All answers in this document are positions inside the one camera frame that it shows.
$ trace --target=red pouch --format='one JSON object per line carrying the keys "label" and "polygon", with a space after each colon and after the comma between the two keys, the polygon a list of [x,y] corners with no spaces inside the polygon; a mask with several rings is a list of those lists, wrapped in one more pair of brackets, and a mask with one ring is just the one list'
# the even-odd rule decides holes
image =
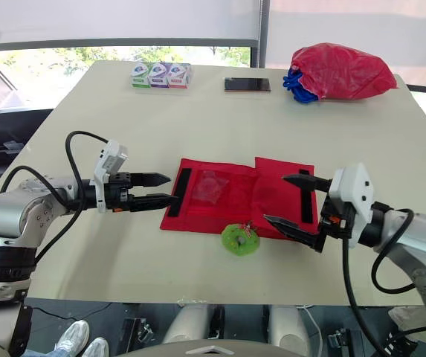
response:
{"label": "red pouch", "polygon": [[299,83],[318,99],[363,99],[397,88],[381,58],[334,43],[301,48],[291,68],[302,72]]}
{"label": "red pouch", "polygon": [[316,232],[317,212],[311,195],[310,223],[303,224],[300,189],[283,181],[284,175],[313,166],[256,158],[248,166],[194,161],[183,158],[173,195],[180,199],[167,209],[160,228],[220,234],[229,224],[252,221],[261,237],[285,239],[263,214],[281,216],[302,229]]}
{"label": "red pouch", "polygon": [[317,200],[315,192],[303,192],[282,180],[295,173],[314,174],[312,165],[256,158],[258,175],[252,195],[252,225],[260,237],[284,239],[264,215],[278,216],[297,223],[300,229],[316,234]]}

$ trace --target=green toy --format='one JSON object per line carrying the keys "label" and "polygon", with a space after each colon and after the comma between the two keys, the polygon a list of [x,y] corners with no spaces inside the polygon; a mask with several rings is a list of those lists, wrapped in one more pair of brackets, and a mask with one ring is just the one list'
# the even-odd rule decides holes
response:
{"label": "green toy", "polygon": [[247,225],[228,225],[221,233],[222,244],[235,255],[240,257],[254,253],[259,247],[259,236]]}

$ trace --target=tissue box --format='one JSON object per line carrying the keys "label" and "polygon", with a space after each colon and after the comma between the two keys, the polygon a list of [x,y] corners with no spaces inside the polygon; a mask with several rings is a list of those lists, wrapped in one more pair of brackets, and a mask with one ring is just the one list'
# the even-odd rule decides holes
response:
{"label": "tissue box", "polygon": [[130,77],[132,78],[132,86],[150,88],[148,75],[152,69],[151,63],[136,62],[132,69]]}
{"label": "tissue box", "polygon": [[152,87],[168,88],[168,71],[171,63],[158,62],[152,66],[148,75],[148,81]]}
{"label": "tissue box", "polygon": [[189,63],[173,63],[167,78],[168,86],[171,88],[188,88],[191,81],[191,65]]}

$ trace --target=white sneaker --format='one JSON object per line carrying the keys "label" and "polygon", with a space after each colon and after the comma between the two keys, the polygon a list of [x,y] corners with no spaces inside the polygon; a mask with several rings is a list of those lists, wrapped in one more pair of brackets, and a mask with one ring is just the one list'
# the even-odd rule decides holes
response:
{"label": "white sneaker", "polygon": [[54,349],[66,350],[72,357],[75,357],[87,345],[88,332],[87,322],[84,320],[76,321],[62,334]]}
{"label": "white sneaker", "polygon": [[82,357],[109,357],[109,344],[102,337],[97,337],[87,347]]}

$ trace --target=smartphone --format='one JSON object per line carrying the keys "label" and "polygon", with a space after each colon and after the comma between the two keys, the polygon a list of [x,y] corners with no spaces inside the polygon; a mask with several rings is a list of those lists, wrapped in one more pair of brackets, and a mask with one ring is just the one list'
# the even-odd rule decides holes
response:
{"label": "smartphone", "polygon": [[268,78],[225,78],[225,91],[271,91]]}

